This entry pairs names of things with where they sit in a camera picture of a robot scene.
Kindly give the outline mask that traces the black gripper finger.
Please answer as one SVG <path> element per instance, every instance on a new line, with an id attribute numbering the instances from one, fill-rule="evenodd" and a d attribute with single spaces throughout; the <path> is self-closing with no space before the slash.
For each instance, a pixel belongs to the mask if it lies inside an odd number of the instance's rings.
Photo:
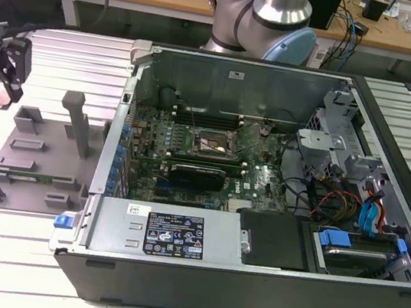
<path id="1" fill-rule="evenodd" d="M 0 80 L 12 103 L 17 103 L 24 92 L 22 85 L 28 79 L 32 42 L 28 38 L 12 38 L 0 49 Z"/>

